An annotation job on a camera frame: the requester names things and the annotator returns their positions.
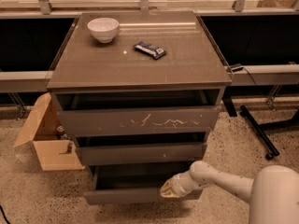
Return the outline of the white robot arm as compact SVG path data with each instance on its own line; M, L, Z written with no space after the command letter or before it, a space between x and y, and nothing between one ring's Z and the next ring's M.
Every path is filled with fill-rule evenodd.
M251 179L195 161L188 171L169 178L160 195L182 198L209 185L216 185L248 203L249 224L299 224L299 174L281 165L267 166Z

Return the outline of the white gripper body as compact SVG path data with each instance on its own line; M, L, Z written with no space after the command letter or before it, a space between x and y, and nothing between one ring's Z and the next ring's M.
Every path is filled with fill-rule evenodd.
M191 173L187 171L170 178L170 189L174 197L181 198L199 189L199 185L192 179Z

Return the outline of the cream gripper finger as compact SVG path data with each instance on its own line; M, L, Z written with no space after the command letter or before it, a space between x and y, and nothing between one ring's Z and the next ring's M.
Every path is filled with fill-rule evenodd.
M160 188L160 195L164 198L177 198L176 188L172 178L169 178Z

